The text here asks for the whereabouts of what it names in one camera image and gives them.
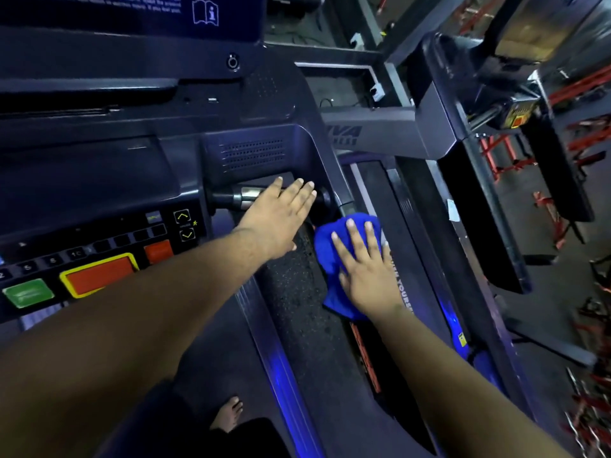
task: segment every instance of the sticker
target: sticker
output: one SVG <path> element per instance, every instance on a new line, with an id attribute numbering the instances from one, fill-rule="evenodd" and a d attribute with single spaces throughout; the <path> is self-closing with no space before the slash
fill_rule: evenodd
<path id="1" fill-rule="evenodd" d="M 454 199 L 448 199 L 448 216 L 452 222 L 460 222 L 460 215 L 458 215 Z"/>
<path id="2" fill-rule="evenodd" d="M 219 26 L 219 6 L 209 0 L 193 0 L 193 23 Z"/>

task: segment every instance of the warning label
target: warning label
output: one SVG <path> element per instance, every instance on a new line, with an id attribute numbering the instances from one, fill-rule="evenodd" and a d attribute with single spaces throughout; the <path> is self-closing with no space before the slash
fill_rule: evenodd
<path id="1" fill-rule="evenodd" d="M 65 0 L 95 5 L 117 6 L 131 10 L 156 11 L 159 13 L 182 14 L 181 0 Z"/>

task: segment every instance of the control panel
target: control panel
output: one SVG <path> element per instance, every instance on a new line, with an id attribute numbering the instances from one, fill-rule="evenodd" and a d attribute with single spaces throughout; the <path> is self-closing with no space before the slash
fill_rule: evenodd
<path id="1" fill-rule="evenodd" d="M 207 235 L 198 200 L 0 245 L 0 323 L 82 299 Z"/>

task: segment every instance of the hand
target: hand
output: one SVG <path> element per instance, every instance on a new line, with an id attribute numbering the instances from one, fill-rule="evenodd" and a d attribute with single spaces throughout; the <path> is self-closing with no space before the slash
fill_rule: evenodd
<path id="1" fill-rule="evenodd" d="M 235 231 L 252 231 L 265 261 L 297 249 L 293 238 L 316 199 L 314 182 L 299 178 L 282 191 L 282 177 L 262 192 L 242 217 Z"/>
<path id="2" fill-rule="evenodd" d="M 363 243 L 354 220 L 349 219 L 346 226 L 355 247 L 355 257 L 346 249 L 335 231 L 331 238 L 348 272 L 340 272 L 340 283 L 348 299 L 372 321 L 397 308 L 405 308 L 397 286 L 388 243 L 385 243 L 380 254 L 371 222 L 365 222 L 369 247 Z"/>

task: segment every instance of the yellow button border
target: yellow button border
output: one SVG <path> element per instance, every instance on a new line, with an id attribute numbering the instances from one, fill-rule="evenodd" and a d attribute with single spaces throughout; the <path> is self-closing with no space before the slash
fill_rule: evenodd
<path id="1" fill-rule="evenodd" d="M 66 286 L 66 289 L 68 289 L 68 292 L 70 292 L 70 295 L 72 297 L 74 297 L 75 299 L 82 299 L 83 297 L 87 297 L 88 295 L 91 295 L 94 292 L 98 292 L 99 290 L 103 289 L 103 287 L 94 289 L 93 291 L 85 292 L 84 294 L 79 294 L 76 292 L 72 283 L 70 283 L 70 280 L 68 279 L 68 275 L 72 275 L 72 273 L 80 272 L 81 270 L 87 270 L 88 268 L 96 267 L 97 265 L 105 264 L 108 262 L 113 262 L 115 260 L 119 260 L 124 257 L 127 257 L 130 260 L 131 266 L 134 267 L 136 271 L 140 270 L 138 268 L 138 264 L 136 263 L 136 259 L 134 258 L 134 254 L 126 252 L 125 254 L 115 255 L 113 257 L 109 257 L 108 259 L 98 260 L 97 262 L 91 262 L 86 265 L 82 265 L 80 267 L 72 268 L 70 270 L 66 270 L 65 272 L 61 272 L 59 274 L 59 279 Z"/>

